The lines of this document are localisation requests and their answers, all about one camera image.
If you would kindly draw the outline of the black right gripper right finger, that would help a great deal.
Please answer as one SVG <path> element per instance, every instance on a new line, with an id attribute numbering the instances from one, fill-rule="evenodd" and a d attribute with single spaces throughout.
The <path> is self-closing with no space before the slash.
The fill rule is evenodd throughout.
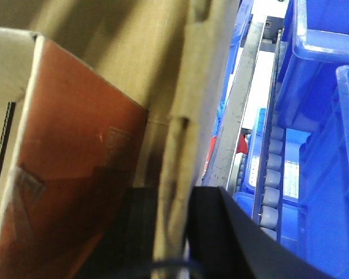
<path id="1" fill-rule="evenodd" d="M 264 233 L 220 187 L 194 187 L 190 258 L 204 278 L 329 278 Z"/>

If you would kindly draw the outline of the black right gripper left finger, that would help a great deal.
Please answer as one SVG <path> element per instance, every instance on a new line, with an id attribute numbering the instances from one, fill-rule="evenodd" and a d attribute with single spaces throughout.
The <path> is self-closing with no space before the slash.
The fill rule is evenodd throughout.
<path id="1" fill-rule="evenodd" d="M 76 278 L 149 278 L 157 211 L 155 188 L 130 188 Z"/>

